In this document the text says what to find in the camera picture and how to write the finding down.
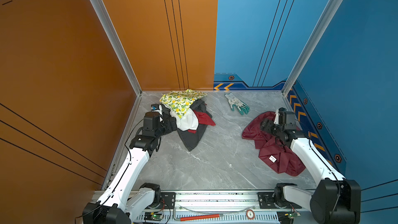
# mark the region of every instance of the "white cloth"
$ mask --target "white cloth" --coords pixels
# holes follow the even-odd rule
[[[176,112],[171,109],[167,104],[164,104],[165,107],[170,109],[170,115],[175,117],[177,120],[177,128],[181,131],[186,131],[188,129],[196,130],[198,128],[199,122],[198,118],[196,117],[195,113],[192,111],[191,108],[188,108],[187,112],[181,118],[178,117]]]

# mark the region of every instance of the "gray and green work glove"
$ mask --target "gray and green work glove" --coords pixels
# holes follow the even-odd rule
[[[247,114],[249,112],[249,106],[242,102],[240,99],[236,98],[235,95],[233,95],[232,93],[226,94],[225,97],[228,99],[232,111],[235,110],[234,106],[236,106],[241,115],[243,115],[243,113]]]

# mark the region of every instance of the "red cloth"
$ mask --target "red cloth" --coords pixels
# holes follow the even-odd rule
[[[277,173],[285,172],[293,177],[299,175],[305,166],[300,158],[287,146],[281,147],[279,139],[267,132],[260,131],[260,124],[264,118],[275,120],[274,112],[265,112],[257,116],[243,131],[242,138],[254,140],[256,149],[260,150],[258,157]]]
[[[197,112],[193,110],[196,117],[198,118],[199,124],[208,124],[210,126],[215,126],[216,123],[211,119],[211,117],[206,112]]]

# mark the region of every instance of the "white vein in marble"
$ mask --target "white vein in marble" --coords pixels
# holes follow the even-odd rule
[[[216,126],[207,127],[198,146],[188,152],[176,131],[163,136],[159,152],[154,152],[142,169],[134,190],[146,182],[159,184],[163,190],[273,189],[277,183],[295,183],[305,189],[316,187],[307,169],[297,177],[276,173],[258,157],[254,141],[241,137],[244,128],[259,114],[286,107],[281,92],[233,92],[250,107],[243,116],[231,111],[224,94],[211,92],[203,98]],[[134,125],[161,96],[162,93],[142,94]]]

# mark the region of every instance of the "lemon print fabric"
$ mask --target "lemon print fabric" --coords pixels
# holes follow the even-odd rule
[[[171,109],[174,110],[174,112],[176,112],[178,117],[181,118],[188,111],[189,107],[194,101],[205,96],[207,96],[207,93],[195,91],[192,89],[187,89],[183,92],[170,91],[160,98],[160,102],[163,104],[167,104]]]

